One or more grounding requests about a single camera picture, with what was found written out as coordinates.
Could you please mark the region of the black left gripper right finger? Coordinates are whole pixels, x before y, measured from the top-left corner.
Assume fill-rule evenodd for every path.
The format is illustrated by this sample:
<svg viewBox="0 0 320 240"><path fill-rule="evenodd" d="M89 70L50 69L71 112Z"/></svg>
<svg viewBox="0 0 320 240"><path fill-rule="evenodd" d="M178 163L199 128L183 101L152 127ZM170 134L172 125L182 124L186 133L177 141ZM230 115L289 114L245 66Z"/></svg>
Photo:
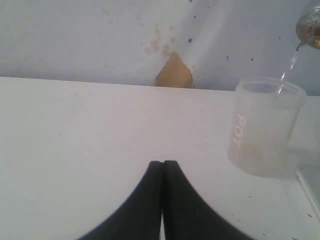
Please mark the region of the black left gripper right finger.
<svg viewBox="0 0 320 240"><path fill-rule="evenodd" d="M177 161L163 165L161 207L166 240L249 240L197 193Z"/></svg>

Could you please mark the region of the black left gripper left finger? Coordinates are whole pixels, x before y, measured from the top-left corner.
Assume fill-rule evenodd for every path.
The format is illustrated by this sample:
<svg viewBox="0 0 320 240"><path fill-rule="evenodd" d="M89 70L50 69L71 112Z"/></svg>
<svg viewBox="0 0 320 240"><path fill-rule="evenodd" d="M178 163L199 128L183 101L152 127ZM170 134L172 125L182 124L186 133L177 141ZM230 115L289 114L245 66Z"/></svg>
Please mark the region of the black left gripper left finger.
<svg viewBox="0 0 320 240"><path fill-rule="evenodd" d="M130 196L81 240L158 240L162 221L164 164L151 161Z"/></svg>

